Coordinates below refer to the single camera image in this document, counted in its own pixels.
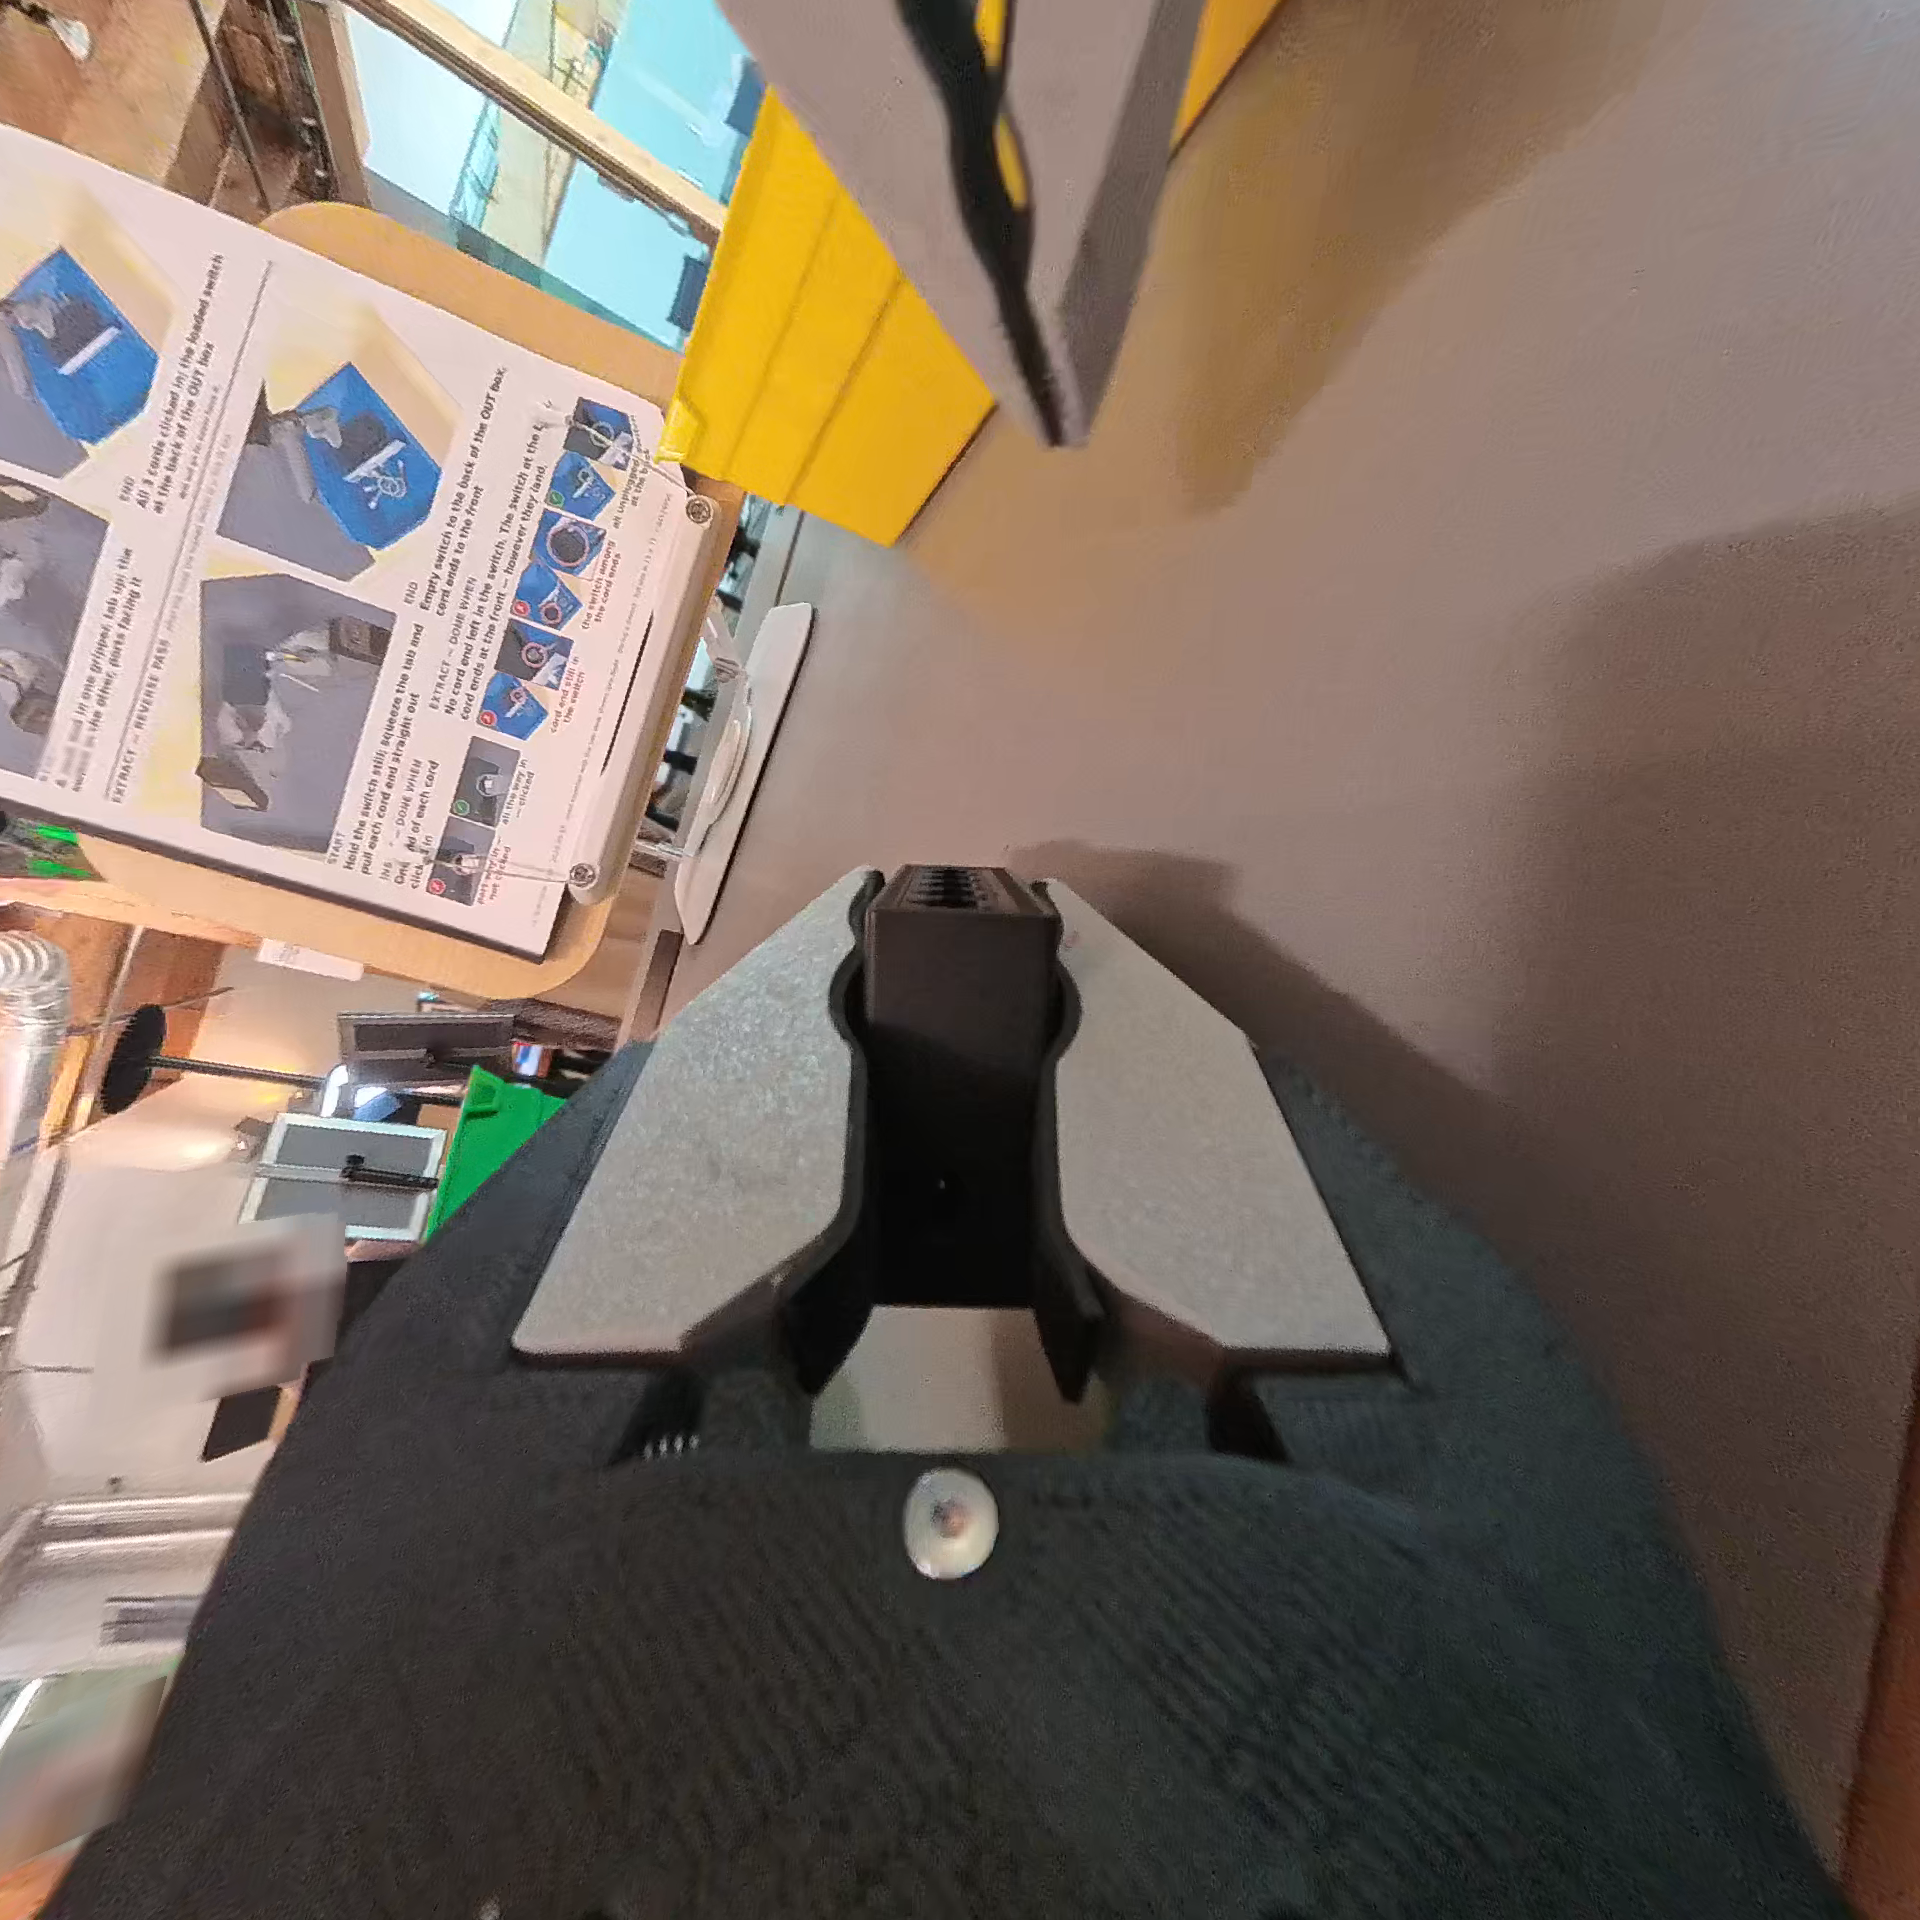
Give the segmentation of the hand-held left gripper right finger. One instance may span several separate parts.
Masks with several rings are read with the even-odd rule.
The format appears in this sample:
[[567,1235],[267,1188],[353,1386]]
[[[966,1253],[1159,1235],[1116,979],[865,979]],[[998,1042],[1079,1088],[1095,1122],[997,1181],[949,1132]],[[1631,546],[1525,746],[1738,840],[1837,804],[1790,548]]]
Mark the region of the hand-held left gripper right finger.
[[1393,1340],[1249,1035],[1062,880],[1035,1109],[1053,1382],[1366,1373]]

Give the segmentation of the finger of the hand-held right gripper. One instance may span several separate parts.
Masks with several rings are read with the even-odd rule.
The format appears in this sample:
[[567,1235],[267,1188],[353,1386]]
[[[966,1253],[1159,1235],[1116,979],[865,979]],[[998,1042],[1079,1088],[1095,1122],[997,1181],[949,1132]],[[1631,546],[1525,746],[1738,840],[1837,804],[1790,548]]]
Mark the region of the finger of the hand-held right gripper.
[[723,13],[971,368],[1053,443],[1037,191],[1012,111],[1020,7],[725,2]]
[[1199,2],[1017,2],[1009,13],[1012,342],[1052,446],[1089,440],[1113,381],[1203,13]]

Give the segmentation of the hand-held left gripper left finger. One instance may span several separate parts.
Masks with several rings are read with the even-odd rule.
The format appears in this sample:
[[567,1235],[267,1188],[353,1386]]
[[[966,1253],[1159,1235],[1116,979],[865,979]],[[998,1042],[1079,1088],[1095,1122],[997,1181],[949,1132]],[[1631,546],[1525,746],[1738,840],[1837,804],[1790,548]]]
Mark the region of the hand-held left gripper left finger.
[[660,1030],[511,1343],[559,1366],[767,1364],[818,1394],[874,1312],[851,871]]

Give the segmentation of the black network switch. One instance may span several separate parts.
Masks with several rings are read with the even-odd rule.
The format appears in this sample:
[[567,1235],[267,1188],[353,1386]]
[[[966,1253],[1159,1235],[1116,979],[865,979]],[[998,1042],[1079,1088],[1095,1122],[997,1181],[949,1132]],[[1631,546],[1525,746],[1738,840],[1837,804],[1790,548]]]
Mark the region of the black network switch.
[[1052,903],[1004,869],[913,862],[866,910],[858,1035],[878,1308],[1033,1306],[1061,939]]

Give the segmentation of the green plastic bin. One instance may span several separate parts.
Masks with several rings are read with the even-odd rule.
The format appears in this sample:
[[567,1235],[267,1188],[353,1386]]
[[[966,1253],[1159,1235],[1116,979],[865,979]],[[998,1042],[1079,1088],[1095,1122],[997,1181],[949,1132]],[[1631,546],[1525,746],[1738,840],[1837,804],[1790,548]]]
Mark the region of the green plastic bin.
[[564,1095],[538,1083],[471,1067],[420,1242],[429,1242],[564,1104]]

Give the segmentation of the yellow plastic bin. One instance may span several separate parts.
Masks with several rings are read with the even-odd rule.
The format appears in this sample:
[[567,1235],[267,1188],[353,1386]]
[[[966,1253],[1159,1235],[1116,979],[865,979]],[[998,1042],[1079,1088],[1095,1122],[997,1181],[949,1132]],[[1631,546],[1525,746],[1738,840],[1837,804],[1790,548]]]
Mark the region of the yellow plastic bin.
[[[1278,10],[1204,4],[1169,165]],[[662,450],[895,544],[991,412],[1045,443],[971,368],[765,82]]]

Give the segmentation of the grey framed panel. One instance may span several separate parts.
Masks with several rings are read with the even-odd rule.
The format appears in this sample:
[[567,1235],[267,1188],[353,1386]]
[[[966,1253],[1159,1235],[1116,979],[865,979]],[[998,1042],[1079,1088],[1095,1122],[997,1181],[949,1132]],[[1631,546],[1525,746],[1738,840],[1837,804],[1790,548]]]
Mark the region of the grey framed panel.
[[252,1163],[238,1223],[315,1215],[347,1242],[420,1242],[445,1136],[433,1127],[279,1116]]

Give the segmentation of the wooden sign board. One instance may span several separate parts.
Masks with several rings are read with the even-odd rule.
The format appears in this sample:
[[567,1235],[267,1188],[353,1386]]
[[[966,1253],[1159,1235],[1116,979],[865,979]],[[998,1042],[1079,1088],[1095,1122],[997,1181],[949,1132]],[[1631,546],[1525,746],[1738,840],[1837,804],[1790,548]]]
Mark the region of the wooden sign board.
[[[673,350],[589,318],[556,294],[498,272],[369,207],[311,203],[273,215],[273,234],[308,253],[420,298],[457,320],[522,344],[550,344],[564,368],[606,376],[650,403],[673,400]],[[588,1005],[588,988],[622,1013],[652,967],[652,942],[675,916],[675,882],[657,848],[653,871],[627,869],[618,891],[564,900],[543,957],[527,959],[363,910],[284,894],[261,880],[188,867],[166,854],[86,839],[100,880],[61,880],[44,899],[65,914],[119,927],[156,927],[225,946],[265,939],[315,949],[369,971],[411,979],[469,998],[557,998]]]

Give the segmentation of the white sign stand base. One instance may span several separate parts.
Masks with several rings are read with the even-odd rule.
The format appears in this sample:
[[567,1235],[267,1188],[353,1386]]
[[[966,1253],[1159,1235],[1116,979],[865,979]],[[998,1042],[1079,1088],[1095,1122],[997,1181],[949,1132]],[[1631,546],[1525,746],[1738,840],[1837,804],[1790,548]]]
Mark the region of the white sign stand base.
[[716,678],[717,715],[697,758],[692,807],[675,867],[675,912],[684,946],[699,943],[713,920],[799,678],[811,628],[813,605],[780,603],[758,619],[740,654],[725,613],[710,608],[707,615],[701,646]]

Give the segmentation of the black round-base stand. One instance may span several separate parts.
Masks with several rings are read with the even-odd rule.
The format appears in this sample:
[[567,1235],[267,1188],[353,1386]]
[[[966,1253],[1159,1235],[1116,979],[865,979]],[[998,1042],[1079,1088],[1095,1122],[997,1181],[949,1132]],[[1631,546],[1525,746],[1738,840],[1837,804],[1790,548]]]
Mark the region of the black round-base stand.
[[154,1083],[166,1076],[198,1076],[209,1082],[241,1083],[250,1088],[289,1088],[298,1092],[322,1092],[329,1071],[289,1071],[246,1063],[213,1063],[174,1053],[170,1044],[170,1015],[158,1004],[145,1004],[123,1021],[102,1067],[98,1088],[98,1112],[106,1117],[127,1112]]

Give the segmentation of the printed instruction sheet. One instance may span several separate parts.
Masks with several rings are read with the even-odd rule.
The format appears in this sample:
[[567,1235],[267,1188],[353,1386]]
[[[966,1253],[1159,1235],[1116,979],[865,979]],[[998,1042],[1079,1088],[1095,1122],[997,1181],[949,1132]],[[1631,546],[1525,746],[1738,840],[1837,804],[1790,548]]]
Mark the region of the printed instruction sheet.
[[4,811],[539,962],[713,501],[660,412],[4,128]]

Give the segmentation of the silver ventilation duct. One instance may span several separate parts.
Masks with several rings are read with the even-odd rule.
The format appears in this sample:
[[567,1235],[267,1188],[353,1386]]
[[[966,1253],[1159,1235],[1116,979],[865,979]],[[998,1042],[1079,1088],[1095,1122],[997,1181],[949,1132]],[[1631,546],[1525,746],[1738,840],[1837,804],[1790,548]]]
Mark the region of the silver ventilation duct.
[[35,933],[3,933],[3,1166],[39,1152],[70,1018],[65,950]]

